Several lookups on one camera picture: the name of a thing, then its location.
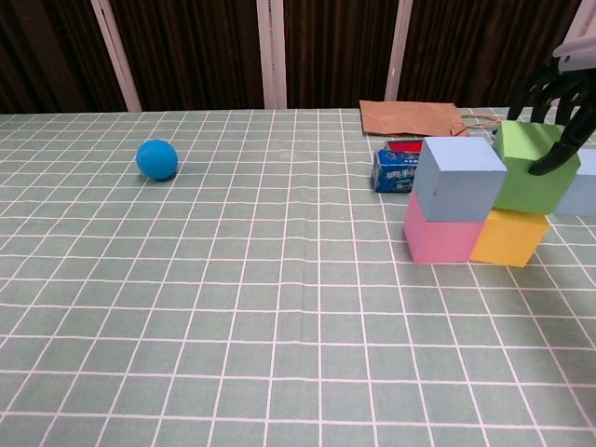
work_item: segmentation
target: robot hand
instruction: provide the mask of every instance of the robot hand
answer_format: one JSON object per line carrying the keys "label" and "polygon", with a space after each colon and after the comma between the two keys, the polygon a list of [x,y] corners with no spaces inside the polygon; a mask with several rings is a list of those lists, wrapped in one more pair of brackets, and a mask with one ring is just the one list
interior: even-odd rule
{"label": "robot hand", "polygon": [[596,130],[596,38],[582,37],[563,43],[549,64],[529,78],[509,108],[507,119],[515,120],[522,108],[534,100],[530,120],[543,123],[550,104],[560,98],[555,123],[565,130],[550,151],[529,168],[545,175],[571,158]]}

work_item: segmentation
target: pink cube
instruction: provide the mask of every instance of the pink cube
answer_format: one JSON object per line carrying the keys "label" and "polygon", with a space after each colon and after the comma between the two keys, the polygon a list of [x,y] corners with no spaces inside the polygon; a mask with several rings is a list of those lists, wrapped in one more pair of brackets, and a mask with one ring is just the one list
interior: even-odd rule
{"label": "pink cube", "polygon": [[403,232],[415,263],[465,263],[483,226],[484,222],[427,222],[412,191]]}

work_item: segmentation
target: curtain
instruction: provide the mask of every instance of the curtain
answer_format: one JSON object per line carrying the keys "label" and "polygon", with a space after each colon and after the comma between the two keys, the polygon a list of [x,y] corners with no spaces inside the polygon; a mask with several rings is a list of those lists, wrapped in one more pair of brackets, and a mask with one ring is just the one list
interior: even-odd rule
{"label": "curtain", "polygon": [[0,2],[0,113],[126,110],[91,3]]}
{"label": "curtain", "polygon": [[285,0],[289,107],[382,101],[398,0]]}
{"label": "curtain", "polygon": [[143,110],[263,108],[254,0],[112,0]]}
{"label": "curtain", "polygon": [[547,63],[580,0],[416,0],[398,99],[509,106]]}

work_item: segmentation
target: yellow cube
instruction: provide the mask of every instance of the yellow cube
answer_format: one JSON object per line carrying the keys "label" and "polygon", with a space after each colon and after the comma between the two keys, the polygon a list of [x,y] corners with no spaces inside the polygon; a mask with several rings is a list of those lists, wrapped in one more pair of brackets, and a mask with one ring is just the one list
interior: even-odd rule
{"label": "yellow cube", "polygon": [[470,259],[481,263],[524,267],[547,230],[549,221],[543,215],[493,209]]}

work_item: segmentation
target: stacked cubes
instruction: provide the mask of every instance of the stacked cubes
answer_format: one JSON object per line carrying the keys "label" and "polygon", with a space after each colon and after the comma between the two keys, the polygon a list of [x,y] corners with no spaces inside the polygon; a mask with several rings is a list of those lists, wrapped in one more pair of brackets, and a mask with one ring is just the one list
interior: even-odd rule
{"label": "stacked cubes", "polygon": [[404,223],[413,260],[525,266],[547,214],[596,215],[596,151],[581,149],[547,175],[528,172],[562,131],[504,121],[494,148],[483,138],[426,138]]}
{"label": "stacked cubes", "polygon": [[468,261],[506,175],[483,138],[425,138],[403,226],[413,260]]}

